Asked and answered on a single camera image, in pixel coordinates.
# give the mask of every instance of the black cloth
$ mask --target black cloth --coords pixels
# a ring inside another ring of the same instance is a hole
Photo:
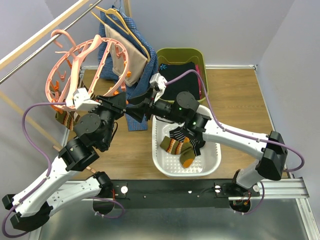
[[[159,73],[168,81],[175,79],[184,72],[193,69],[196,70],[196,65],[191,61],[182,65],[168,65],[162,63],[159,66]],[[178,93],[189,92],[194,96],[194,99],[199,100],[199,83],[198,76],[195,73],[189,73],[179,81],[168,85],[161,96],[163,100],[176,100]]]
[[[180,126],[178,126],[176,129],[169,131],[169,134],[170,134],[170,138],[177,140],[181,143],[183,143],[186,138],[186,136],[181,132]],[[190,143],[192,145],[194,155],[200,156],[201,155],[200,148],[202,148],[206,144],[206,141],[190,139]]]

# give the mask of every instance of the cable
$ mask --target cable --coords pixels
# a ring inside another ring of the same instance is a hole
[[[28,140],[28,142],[39,152],[41,153],[44,158],[46,159],[47,163],[48,163],[48,170],[46,171],[46,174],[45,176],[46,177],[49,177],[50,175],[50,172],[51,172],[51,162],[50,162],[50,158],[49,156],[44,152],[42,151],[32,140],[31,138],[29,137],[28,133],[27,133],[27,130],[26,130],[26,116],[28,114],[28,112],[33,109],[34,107],[37,107],[37,106],[47,106],[47,105],[65,105],[66,103],[65,102],[42,102],[42,103],[36,103],[30,107],[28,107],[23,116],[22,116],[22,131],[23,131],[23,134],[25,136],[25,138]],[[33,194],[37,189],[39,189],[44,183],[45,181],[47,180],[47,178],[44,178],[37,186],[35,186],[30,192],[28,192],[24,197],[22,197],[20,200],[19,200],[19,204],[22,204],[23,201],[28,198],[31,194]],[[2,233],[4,236],[6,236],[7,238],[10,238],[10,239],[13,239],[13,238],[19,238],[19,237],[22,237],[24,235],[26,235],[28,232],[25,231],[21,234],[18,234],[18,235],[10,235],[6,232],[6,222],[10,216],[10,214],[17,208],[17,206],[19,204],[16,204],[14,205],[12,208],[10,208],[8,214],[4,217],[3,221],[2,221],[2,225],[1,225],[1,230],[2,230]]]
[[[103,218],[107,218],[107,219],[118,219],[120,217],[122,217],[123,214],[125,214],[125,208],[124,206],[122,206],[122,204],[118,201],[114,201],[114,200],[111,200],[111,199],[108,199],[108,198],[101,198],[101,197],[96,197],[96,196],[93,196],[93,197],[90,197],[91,199],[94,199],[94,200],[101,200],[101,201],[106,201],[106,202],[110,202],[110,203],[113,203],[113,204],[117,204],[121,209],[122,209],[122,212],[118,215],[118,216],[108,216],[108,215],[104,215],[104,214],[101,214],[100,212],[95,212],[96,215],[99,215]]]
[[[116,121],[114,123],[116,124],[116,126],[115,126],[115,130],[113,131],[113,134],[112,134],[112,137],[111,137],[111,142],[114,139],[114,136],[115,136],[115,134],[116,134],[116,132],[118,130],[118,123]]]
[[[157,120],[160,121],[160,122],[167,123],[167,124],[174,124],[174,123],[175,123],[174,121],[164,121],[164,120],[161,120],[161,119],[158,118],[157,116],[155,116],[155,119],[157,119]]]
[[[263,143],[266,143],[266,144],[274,144],[274,145],[278,145],[280,147],[283,147],[283,148],[286,148],[292,152],[294,152],[295,154],[297,154],[299,156],[299,158],[301,159],[301,164],[295,168],[292,168],[292,169],[285,169],[284,172],[294,172],[294,171],[297,171],[299,169],[301,169],[304,165],[305,165],[305,158],[302,156],[302,154],[300,152],[298,152],[297,150],[295,150],[294,148],[290,147],[290,146],[287,146],[283,143],[280,143],[280,142],[276,142],[276,141],[271,141],[271,140],[264,140],[264,139],[258,139],[256,137],[253,137],[253,136],[248,136],[248,135],[245,135],[245,134],[242,134],[242,133],[239,133],[239,132],[236,132],[236,131],[232,131],[232,130],[229,130],[229,129],[226,129],[224,128],[221,123],[218,121],[215,113],[214,113],[214,110],[210,104],[210,101],[209,101],[209,97],[208,97],[208,93],[207,93],[207,89],[206,89],[206,86],[205,86],[205,83],[202,79],[202,77],[200,76],[200,74],[196,71],[196,70],[193,70],[193,69],[190,69],[186,72],[184,72],[183,74],[181,74],[180,76],[177,76],[176,78],[172,79],[171,81],[168,81],[165,85],[168,86],[170,84],[173,84],[175,83],[176,81],[180,80],[181,78],[183,78],[184,76],[188,75],[189,73],[194,73],[197,75],[197,77],[201,80],[201,85],[204,89],[204,95],[205,95],[205,98],[206,98],[206,101],[208,103],[208,106],[209,106],[209,109],[211,111],[211,114],[213,116],[213,120],[215,121],[215,123],[221,128],[223,129],[224,131],[228,132],[228,133],[231,133],[231,134],[234,134],[234,135],[237,135],[237,136],[240,136],[240,137],[243,137],[243,138],[246,138],[246,139],[250,139],[250,140],[254,140],[254,141],[257,141],[257,142],[263,142]]]
[[[251,211],[248,211],[248,212],[239,212],[241,215],[247,215],[247,214],[252,214],[253,212],[255,212],[262,204],[262,202],[264,201],[265,199],[265,186],[264,184],[262,183],[262,181],[260,182],[261,186],[262,186],[262,195],[261,195],[261,200],[260,202],[258,203],[257,206],[255,206],[255,208]]]

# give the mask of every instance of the hanging towel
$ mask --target hanging towel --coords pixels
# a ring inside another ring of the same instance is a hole
[[[126,77],[124,81],[128,87],[132,87],[133,84],[139,81],[142,73],[144,72],[148,59],[138,49],[136,49],[136,47],[131,42],[129,42],[116,30],[114,30],[107,24],[105,24],[104,27],[105,27],[106,37],[115,39],[120,43],[122,43],[128,53],[129,71],[131,72],[131,75],[129,77]],[[125,69],[124,58],[122,56],[117,57],[115,45],[112,45],[110,49],[110,55],[113,63],[112,71],[117,76],[120,76]]]
[[[115,25],[112,21],[110,21],[104,12],[100,12],[100,18],[101,20],[109,25],[111,28],[116,30],[118,33],[120,33],[124,38],[130,41],[136,49],[138,49],[145,57],[147,57],[144,53],[144,51],[141,49],[140,45],[133,39],[132,36],[127,35],[125,32],[123,32],[117,25]],[[111,18],[114,19],[114,21],[121,26],[121,22],[115,17],[111,16]],[[135,83],[133,86],[126,88],[126,98],[133,98],[136,96],[139,96],[143,93],[145,93],[148,90],[149,87],[149,81],[152,75],[156,74],[158,72],[158,58],[156,51],[149,45],[149,43],[142,37],[140,32],[137,30],[136,24],[133,21],[132,18],[128,16],[123,16],[124,22],[128,26],[128,28],[131,30],[131,32],[139,39],[139,41],[144,45],[144,47],[147,49],[149,55],[150,55],[150,61],[145,65],[143,74],[139,80],[139,82]],[[105,26],[100,23],[99,26],[99,35],[103,38],[106,37],[106,31]],[[102,56],[105,52],[105,49],[107,47],[107,43],[103,42],[99,46],[98,51],[98,62],[101,62]],[[113,70],[113,61],[110,55],[105,60],[105,65],[102,68],[100,78],[103,79],[112,79],[117,81],[118,76],[114,74]],[[143,119],[142,123],[139,123],[138,121],[134,120],[129,115],[125,115],[126,121],[128,123],[128,129],[129,131],[138,131],[138,130],[147,130],[148,125],[146,118]]]

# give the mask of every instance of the green laundry basket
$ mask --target green laundry basket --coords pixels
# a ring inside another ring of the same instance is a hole
[[[205,59],[203,54],[194,48],[174,48],[174,47],[168,47],[168,48],[162,48],[159,49],[156,52],[156,55],[158,57],[158,65],[160,64],[175,64],[175,65],[181,65],[186,64],[189,62],[193,62],[195,65],[198,65],[200,76],[202,80],[204,81],[205,90],[207,93],[208,91],[208,83],[207,83],[207,73],[206,73],[206,66],[205,66]],[[202,98],[198,100],[198,102],[202,102],[206,99],[203,86],[201,85],[201,92],[202,92]]]

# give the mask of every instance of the white laundry basket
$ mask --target white laundry basket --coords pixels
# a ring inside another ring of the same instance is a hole
[[[197,110],[200,114],[212,115],[210,110],[199,105]],[[173,155],[160,147],[165,136],[170,137],[169,131],[179,127],[176,123],[170,124],[159,121],[153,116],[152,119],[152,159],[153,163],[160,172],[172,178],[194,178],[206,176],[213,173],[221,162],[220,144],[215,142],[206,142],[204,147],[200,148],[201,155],[196,156],[193,163],[188,168],[183,168],[179,158],[180,155]]]

